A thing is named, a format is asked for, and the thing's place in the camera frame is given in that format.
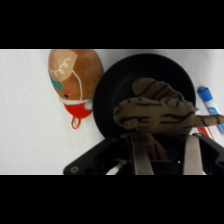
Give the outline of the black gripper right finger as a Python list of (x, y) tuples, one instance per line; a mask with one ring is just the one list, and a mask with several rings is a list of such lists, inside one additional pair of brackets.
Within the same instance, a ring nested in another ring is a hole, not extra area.
[(203, 174), (203, 165), (202, 165), (199, 139), (192, 135), (189, 135), (186, 138), (183, 174), (184, 175)]

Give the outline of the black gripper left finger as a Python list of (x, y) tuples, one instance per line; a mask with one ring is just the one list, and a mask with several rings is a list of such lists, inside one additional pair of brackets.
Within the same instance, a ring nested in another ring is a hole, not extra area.
[(154, 171), (144, 142), (139, 133), (130, 135), (130, 151), (135, 175), (153, 175)]

